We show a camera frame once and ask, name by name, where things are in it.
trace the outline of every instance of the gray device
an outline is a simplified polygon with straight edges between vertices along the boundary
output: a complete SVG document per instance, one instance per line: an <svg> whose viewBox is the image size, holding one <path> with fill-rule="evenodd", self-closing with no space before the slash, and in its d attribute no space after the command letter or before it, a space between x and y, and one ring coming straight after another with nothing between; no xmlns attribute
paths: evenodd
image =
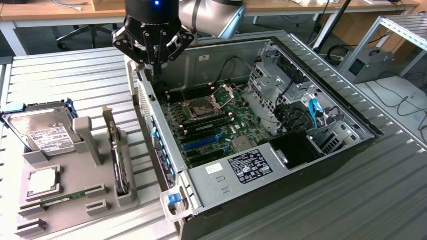
<svg viewBox="0 0 427 240"><path fill-rule="evenodd" d="M351 54L354 50L347 53L343 63ZM342 75L352 84L374 81L379 79L394 60L395 56L391 52L379 47L368 47L360 51L350 69Z"/></svg>
<svg viewBox="0 0 427 240"><path fill-rule="evenodd" d="M160 202L181 239L331 175L383 134L275 37L195 46L163 82L139 76Z"/></svg>
<svg viewBox="0 0 427 240"><path fill-rule="evenodd" d="M25 105L13 103L1 109L1 122L13 131L29 152L47 156L69 153L81 138L73 131L77 117L72 101Z"/></svg>

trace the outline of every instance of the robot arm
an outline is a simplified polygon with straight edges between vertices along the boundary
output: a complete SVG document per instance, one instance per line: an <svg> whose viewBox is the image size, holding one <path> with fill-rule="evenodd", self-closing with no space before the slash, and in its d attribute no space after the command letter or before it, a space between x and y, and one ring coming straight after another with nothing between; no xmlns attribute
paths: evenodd
<svg viewBox="0 0 427 240"><path fill-rule="evenodd" d="M192 43L196 31L233 37L244 11L243 0L125 0L124 27L113 32L112 44L159 76L161 66Z"/></svg>

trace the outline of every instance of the metal workbench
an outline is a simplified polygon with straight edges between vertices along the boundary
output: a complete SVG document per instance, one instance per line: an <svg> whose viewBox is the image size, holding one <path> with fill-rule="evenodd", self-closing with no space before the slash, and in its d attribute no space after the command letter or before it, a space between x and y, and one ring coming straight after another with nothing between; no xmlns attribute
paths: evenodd
<svg viewBox="0 0 427 240"><path fill-rule="evenodd" d="M364 94L327 63L283 31L269 33L319 73L354 107L384 132L378 144L359 154L328 178L251 214L204 239L420 239L427 235L427 153L410 139ZM93 118L93 130L104 131L101 106L113 108L119 126L129 133L132 165L140 206L132 211L67 229L43 239L177 239L159 203L160 188L131 104L124 58L113 48L16 57L5 68L1 105L69 97L80 116ZM19 144L4 131L0 143L0 221L11 224L13 174L20 171ZM8 233L4 239L13 239Z"/></svg>

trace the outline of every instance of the green circuit board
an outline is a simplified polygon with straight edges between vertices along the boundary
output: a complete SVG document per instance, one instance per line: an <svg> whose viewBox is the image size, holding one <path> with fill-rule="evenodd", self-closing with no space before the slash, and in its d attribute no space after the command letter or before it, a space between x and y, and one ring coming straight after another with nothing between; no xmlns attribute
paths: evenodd
<svg viewBox="0 0 427 240"><path fill-rule="evenodd" d="M167 103L161 105L175 141L189 168L195 168L208 162L239 153L239 148L235 143L236 138L240 137L240 139L244 139L245 147L255 147L259 141L269 136L264 126L259 123L257 116L253 114L251 108L244 105L245 99L243 94L240 94L237 90L233 90L232 94L235 98L231 100L229 93L224 89L220 89L215 93L216 102L220 106L231 100L219 112L208 109L208 96L192 99L187 102L177 102L173 104ZM197 116L197 120L208 119L213 116L219 116L220 114L224 115L232 113L232 117L228 118L232 122L228 122L227 125L209 130L212 133L211 135L217 136L216 142L204 144L188 150L185 149L185 145L188 144L185 142L187 136L183 135L180 125L183 123L197 122L197 120L192 119L195 111L201 115Z"/></svg>

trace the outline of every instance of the office chair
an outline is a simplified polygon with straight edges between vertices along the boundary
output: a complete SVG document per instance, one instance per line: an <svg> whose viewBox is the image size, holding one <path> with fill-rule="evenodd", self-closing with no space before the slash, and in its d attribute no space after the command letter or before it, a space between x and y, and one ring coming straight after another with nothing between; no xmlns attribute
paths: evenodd
<svg viewBox="0 0 427 240"><path fill-rule="evenodd" d="M56 38L56 43L57 43L57 48L61 50L68 50L67 48L67 44L64 43L65 40L69 40L71 38L73 38L75 36L84 34L85 32L91 33L91 37L92 37L92 48L96 49L96 37L97 37L97 32L105 33L109 36L112 35L112 31L107 28L103 28L103 26L105 26L107 24L89 24L84 27L79 27L79 25L73 25L73 31L71 33L68 33L65 36L57 37ZM113 23L112 24L112 29L117 30L117 24Z"/></svg>

